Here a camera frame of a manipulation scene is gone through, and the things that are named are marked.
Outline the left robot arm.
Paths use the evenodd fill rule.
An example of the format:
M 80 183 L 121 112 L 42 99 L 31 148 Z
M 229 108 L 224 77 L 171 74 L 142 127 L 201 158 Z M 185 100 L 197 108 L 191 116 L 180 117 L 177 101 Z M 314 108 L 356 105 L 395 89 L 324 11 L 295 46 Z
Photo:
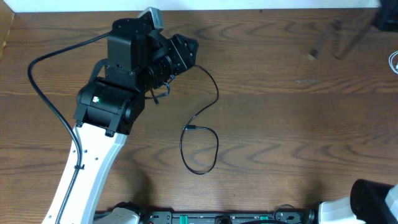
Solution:
M 108 33 L 108 56 L 78 92 L 74 145 L 45 223 L 91 223 L 109 170 L 145 107 L 145 94 L 195 64 L 199 44 L 165 38 L 155 19 L 120 19 Z

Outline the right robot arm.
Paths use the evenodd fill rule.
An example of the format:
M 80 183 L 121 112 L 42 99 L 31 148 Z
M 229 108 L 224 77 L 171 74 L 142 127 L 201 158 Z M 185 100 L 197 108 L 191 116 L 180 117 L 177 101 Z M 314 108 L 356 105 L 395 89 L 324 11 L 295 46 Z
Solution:
M 344 59 L 371 27 L 384 32 L 397 32 L 397 1 L 380 0 L 369 22 L 343 50 L 333 55 L 334 58 Z M 348 197 L 320 203 L 316 220 L 319 224 L 397 223 L 397 185 L 358 179 Z

